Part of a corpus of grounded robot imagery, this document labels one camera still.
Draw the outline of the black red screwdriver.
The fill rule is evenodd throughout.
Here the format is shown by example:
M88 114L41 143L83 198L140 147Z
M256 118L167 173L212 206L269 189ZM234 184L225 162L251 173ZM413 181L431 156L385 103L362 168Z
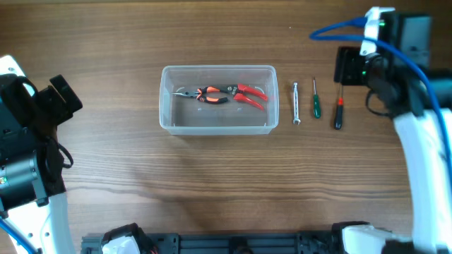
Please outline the black red screwdriver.
M336 105L335 118L333 122L333 127L336 130L340 130L343 126L343 106L344 106L343 86L340 85L339 97Z

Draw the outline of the green handled screwdriver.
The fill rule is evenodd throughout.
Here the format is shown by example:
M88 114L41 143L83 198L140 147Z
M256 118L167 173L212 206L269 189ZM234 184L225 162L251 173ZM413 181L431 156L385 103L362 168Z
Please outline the green handled screwdriver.
M316 119L321 118L321 105L320 105L320 101L319 101L319 95L317 93L317 89L316 89L316 79L312 78L313 80L313 113L314 113L314 117Z

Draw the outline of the silver combination wrench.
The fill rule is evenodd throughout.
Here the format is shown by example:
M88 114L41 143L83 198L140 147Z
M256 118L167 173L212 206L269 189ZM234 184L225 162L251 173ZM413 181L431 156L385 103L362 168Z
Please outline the silver combination wrench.
M299 102L298 102L298 82L294 81L292 84L293 88L293 108L294 108L294 118L293 124L299 125L301 120L299 119Z

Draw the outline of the red handled snips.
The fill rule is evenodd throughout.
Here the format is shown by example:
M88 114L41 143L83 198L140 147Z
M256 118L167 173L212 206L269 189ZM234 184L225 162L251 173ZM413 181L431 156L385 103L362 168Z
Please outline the red handled snips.
M253 95L255 97L259 97L264 102L268 101L267 95L265 95L264 93L262 93L261 91L255 89L255 88L249 87L249 86L241 84L241 83L238 83L236 85L222 85L222 86L220 86L220 90L222 90L223 92L226 92L228 94L231 94L235 101L247 103L253 107L256 107L257 109L260 109L261 111L264 110L264 107L261 104L259 104L258 102L247 97L247 95Z

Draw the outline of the clear plastic container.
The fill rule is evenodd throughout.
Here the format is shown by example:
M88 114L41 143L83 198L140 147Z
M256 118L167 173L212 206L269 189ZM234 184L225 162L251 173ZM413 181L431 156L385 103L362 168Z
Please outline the clear plastic container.
M268 96L247 95L264 107L261 111L237 102L231 94L209 93L209 97L227 97L223 104L207 104L189 97L173 95L179 89L238 83ZM265 135L279 123L279 89L276 70L269 65L166 66L162 70L159 99L160 125L172 135Z

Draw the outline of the orange black needle-nose pliers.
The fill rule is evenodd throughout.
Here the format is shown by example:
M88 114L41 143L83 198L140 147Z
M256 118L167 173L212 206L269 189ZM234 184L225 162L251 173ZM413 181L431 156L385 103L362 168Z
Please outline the orange black needle-nose pliers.
M193 98L193 99L198 100L199 102L204 102L207 104L223 104L223 103L228 102L227 97L221 97L221 98L209 97L208 94L212 93L212 92L228 94L228 91L217 88L217 87L213 87L213 86L198 88L195 91L179 89L176 92L173 92L172 94L176 95L176 96L180 96L180 97Z

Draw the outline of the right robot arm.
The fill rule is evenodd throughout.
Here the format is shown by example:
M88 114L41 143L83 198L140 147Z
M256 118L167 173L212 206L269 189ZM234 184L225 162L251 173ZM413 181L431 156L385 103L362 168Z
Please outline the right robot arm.
M334 80L365 85L384 104L408 168L412 234L398 236L362 222L335 228L343 253L451 252L451 72L429 68L431 18L373 7L347 22L362 35L340 35Z

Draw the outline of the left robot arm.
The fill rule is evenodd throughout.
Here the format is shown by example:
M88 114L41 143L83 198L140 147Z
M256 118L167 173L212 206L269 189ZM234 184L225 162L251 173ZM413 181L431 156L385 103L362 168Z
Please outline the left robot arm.
M18 253L74 253L63 169L73 158L57 127L83 104L62 75L43 90L1 58L1 229Z

